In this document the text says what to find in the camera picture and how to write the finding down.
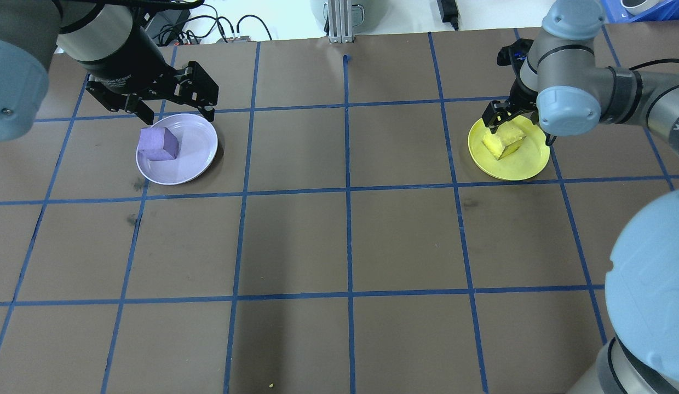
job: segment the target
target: wire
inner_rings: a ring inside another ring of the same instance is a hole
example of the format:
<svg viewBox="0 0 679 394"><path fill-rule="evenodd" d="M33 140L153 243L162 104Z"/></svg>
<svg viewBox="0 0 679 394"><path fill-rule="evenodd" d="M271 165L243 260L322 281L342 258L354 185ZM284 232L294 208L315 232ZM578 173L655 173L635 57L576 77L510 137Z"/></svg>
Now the wire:
<svg viewBox="0 0 679 394"><path fill-rule="evenodd" d="M636 70L636 69L641 69L641 68L648 67L648 66L660 65L660 64L663 64L663 63L677 63L677 64L679 64L679 59L668 58L668 59L652 60L650 62L645 62L645 63L642 63L640 65L630 67L629 69L630 70Z"/></svg>
<svg viewBox="0 0 679 394"><path fill-rule="evenodd" d="M206 37L208 37L208 36L210 35L210 33L212 33L212 31L215 29L215 27L217 27L218 31L220 32L220 35L221 35L222 39L223 39L225 42L227 42L227 40L226 40L226 38L225 38L225 30L222 28L222 25L220 25L220 19L225 19L225 20L226 20L227 18L222 17L222 16L221 16L221 17L218 17L218 18L215 18L215 17L212 17L212 16L210 16L210 15L199 15L199 16L195 16L195 17L193 17L193 18L189 18L189 19L187 19L187 20L185 20L185 21L183 21L183 22L175 23L174 25L171 25L171 24L169 24L169 25L164 25L164 26L162 27L162 30L160 30L159 33L157 33L156 36L152 37L152 39L153 39L153 40L157 40L157 42L159 42L159 45L164 45L164 42L163 42L164 37L162 36L163 34L174 32L174 33L176 33L179 37L185 36L185 33L184 33L183 30L182 30L183 26L186 25L187 23L191 22L192 20L202 19L202 18L203 18L203 19L212 19L212 20L215 21L215 23L214 23L214 25L212 25L212 26L210 27L210 29L208 30L207 33L205 33L205 34L202 35L202 36L195 36L195 35L194 35L194 37L196 37L196 38L206 38Z"/></svg>
<svg viewBox="0 0 679 394"><path fill-rule="evenodd" d="M240 34L240 22L242 22L242 20L244 20L245 18L255 18L256 20L259 20L260 22L262 22L262 26L264 26L264 30L266 30L267 35L269 35L269 40L274 40L274 38L272 38L272 34L269 33L269 28L267 27L267 24L264 23L262 18L258 17L257 15L252 15L252 14L245 15L244 17L240 18L240 20L237 21L237 34Z"/></svg>
<svg viewBox="0 0 679 394"><path fill-rule="evenodd" d="M204 0L72 0L73 2L126 5L127 7L148 7L152 10L190 10L204 3Z"/></svg>
<svg viewBox="0 0 679 394"><path fill-rule="evenodd" d="M230 19L227 19L227 18L224 17L224 16L219 16L219 15L217 14L217 8L213 7L212 5L209 5L209 4L206 4L206 3L204 3L204 4L202 4L202 5L205 5L206 7L212 8L212 10L215 11L215 19L218 20L218 21L222 19L222 20L224 20L225 22L227 22L227 24L230 25L230 32L231 32L231 33L235 33L235 29L234 29L234 27L232 27L232 22L230 22ZM220 31L221 37L225 40L225 33L223 32L223 30L222 30L222 28L221 28L220 26L218 27L218 30Z"/></svg>

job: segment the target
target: blue container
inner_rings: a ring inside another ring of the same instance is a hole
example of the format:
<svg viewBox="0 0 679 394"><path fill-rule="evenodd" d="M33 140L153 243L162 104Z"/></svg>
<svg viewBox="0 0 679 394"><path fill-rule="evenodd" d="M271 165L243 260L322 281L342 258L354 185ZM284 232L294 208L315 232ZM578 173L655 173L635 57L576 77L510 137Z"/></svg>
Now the blue container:
<svg viewBox="0 0 679 394"><path fill-rule="evenodd" d="M620 0L602 0L610 23L679 20L679 0L663 0L639 15L629 15Z"/></svg>

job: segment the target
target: purple foam block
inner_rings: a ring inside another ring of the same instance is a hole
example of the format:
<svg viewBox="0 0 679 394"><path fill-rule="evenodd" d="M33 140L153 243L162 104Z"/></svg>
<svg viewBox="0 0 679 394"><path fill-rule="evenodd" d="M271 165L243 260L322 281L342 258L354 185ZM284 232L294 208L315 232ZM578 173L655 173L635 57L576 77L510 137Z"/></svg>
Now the purple foam block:
<svg viewBox="0 0 679 394"><path fill-rule="evenodd" d="M174 160L179 152L179 141L166 127L143 128L137 151L150 161Z"/></svg>

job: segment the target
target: yellow cube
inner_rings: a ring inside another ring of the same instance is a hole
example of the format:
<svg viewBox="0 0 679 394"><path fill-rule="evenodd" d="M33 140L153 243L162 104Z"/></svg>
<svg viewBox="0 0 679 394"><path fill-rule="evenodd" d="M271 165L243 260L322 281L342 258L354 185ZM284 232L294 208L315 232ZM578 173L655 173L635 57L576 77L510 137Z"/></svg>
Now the yellow cube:
<svg viewBox="0 0 679 394"><path fill-rule="evenodd" d="M505 122L495 134L487 130L483 136L483 144L495 160L500 160L520 149L525 138L527 135L515 123Z"/></svg>

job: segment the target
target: yellow plate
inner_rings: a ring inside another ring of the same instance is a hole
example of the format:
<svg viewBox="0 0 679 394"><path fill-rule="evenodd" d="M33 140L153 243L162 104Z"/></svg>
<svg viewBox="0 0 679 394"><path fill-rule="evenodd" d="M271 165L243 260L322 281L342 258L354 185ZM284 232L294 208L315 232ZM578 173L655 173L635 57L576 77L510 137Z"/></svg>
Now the yellow plate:
<svg viewBox="0 0 679 394"><path fill-rule="evenodd" d="M490 132L482 119L478 119L469 132L469 152L475 164L491 177L521 181L534 177L546 167L550 149L542 130L529 119L520 115L511 122L527 135L517 152L495 160L482 141L485 133Z"/></svg>

